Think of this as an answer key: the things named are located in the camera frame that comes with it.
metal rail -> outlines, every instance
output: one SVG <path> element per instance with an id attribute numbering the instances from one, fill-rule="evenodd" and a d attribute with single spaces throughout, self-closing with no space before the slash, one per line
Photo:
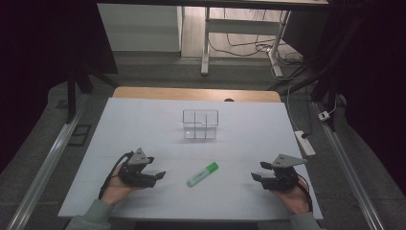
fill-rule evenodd
<path id="1" fill-rule="evenodd" d="M 7 229 L 17 230 L 24 229 L 30 216 L 35 208 L 36 203 L 39 201 L 39 198 L 42 195 L 47 183 L 56 167 L 57 162 L 59 161 L 60 155 L 63 153 L 63 150 L 68 143 L 69 137 L 77 125 L 81 114 L 83 113 L 84 106 L 89 99 L 89 95 L 81 95 L 77 102 L 77 113 L 72 119 L 70 124 L 65 124 L 59 135 L 54 142 L 54 145 L 51 147 L 50 152 L 42 163 L 41 168 L 39 169 L 36 177 L 31 184 L 29 190 L 25 194 L 23 200 L 20 203 L 17 211 L 9 223 Z"/>
<path id="2" fill-rule="evenodd" d="M 319 109 L 319 106 L 316 103 L 313 103 L 313 107 L 317 114 L 322 112 L 322 110 Z M 359 202 L 360 208 L 365 216 L 368 225 L 373 230 L 384 230 L 385 227 L 371 202 L 370 196 L 365 191 L 361 180 L 358 177 L 358 174 L 351 164 L 350 159 L 348 158 L 346 151 L 344 150 L 343 145 L 341 144 L 341 141 L 337 136 L 337 133 L 332 132 L 327 123 L 322 123 L 322 125 L 326 136 L 334 149 L 344 175 L 346 176 L 347 181 L 350 184 L 352 192 Z"/>

power strip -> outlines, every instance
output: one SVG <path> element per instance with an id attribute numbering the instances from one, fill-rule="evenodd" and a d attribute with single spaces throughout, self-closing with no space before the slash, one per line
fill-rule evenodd
<path id="1" fill-rule="evenodd" d="M 325 121 L 329 118 L 329 114 L 327 113 L 327 111 L 324 111 L 322 113 L 319 113 L 319 118 L 320 120 Z"/>
<path id="2" fill-rule="evenodd" d="M 315 155 L 316 152 L 310 145 L 310 142 L 308 142 L 307 138 L 302 137 L 303 134 L 302 131 L 295 131 L 296 139 L 298 139 L 299 144 L 301 144 L 302 150 L 304 150 L 306 156 Z"/>

table leg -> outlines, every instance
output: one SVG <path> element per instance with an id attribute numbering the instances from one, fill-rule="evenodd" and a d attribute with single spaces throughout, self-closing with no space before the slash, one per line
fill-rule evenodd
<path id="1" fill-rule="evenodd" d="M 76 83 L 75 83 L 76 69 L 72 68 L 68 76 L 68 119 L 66 124 L 71 124 L 76 114 Z"/>
<path id="2" fill-rule="evenodd" d="M 209 74 L 209 29 L 210 29 L 210 8 L 206 8 L 206 20 L 204 30 L 204 45 L 201 75 L 207 76 Z"/>
<path id="3" fill-rule="evenodd" d="M 278 52 L 278 46 L 279 46 L 279 44 L 281 42 L 282 34 L 283 34 L 283 31 L 284 31 L 284 27 L 286 26 L 287 18 L 289 17 L 289 13 L 290 13 L 290 11 L 287 11 L 284 14 L 283 19 L 282 19 L 282 21 L 280 23 L 280 27 L 278 29 L 278 32 L 277 32 L 277 34 L 275 36 L 275 41 L 274 41 L 274 44 L 272 46 L 272 49 L 267 51 L 267 54 L 269 56 L 269 59 L 271 60 L 272 68 L 274 70 L 276 78 L 283 77 L 281 67 L 278 64 L 278 60 L 276 58 L 276 54 Z"/>

wooden edge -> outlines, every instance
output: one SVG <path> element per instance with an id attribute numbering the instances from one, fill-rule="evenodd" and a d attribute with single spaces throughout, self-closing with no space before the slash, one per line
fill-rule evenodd
<path id="1" fill-rule="evenodd" d="M 157 100 L 191 100 L 224 102 L 280 103 L 281 97 L 275 91 L 190 89 L 190 88 L 154 88 L 128 87 L 116 88 L 113 98 L 157 99 Z"/>

gray sleeve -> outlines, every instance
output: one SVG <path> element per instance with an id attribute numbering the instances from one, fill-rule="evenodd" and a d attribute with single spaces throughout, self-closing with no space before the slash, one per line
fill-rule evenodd
<path id="1" fill-rule="evenodd" d="M 111 211 L 113 211 L 113 208 L 113 206 L 108 205 L 99 199 L 95 199 L 85 215 L 72 218 L 66 227 L 66 230 L 108 230 L 111 228 L 111 225 L 108 222 L 108 217 L 110 216 Z"/>
<path id="2" fill-rule="evenodd" d="M 321 229 L 312 213 L 291 216 L 290 222 L 294 230 Z"/>

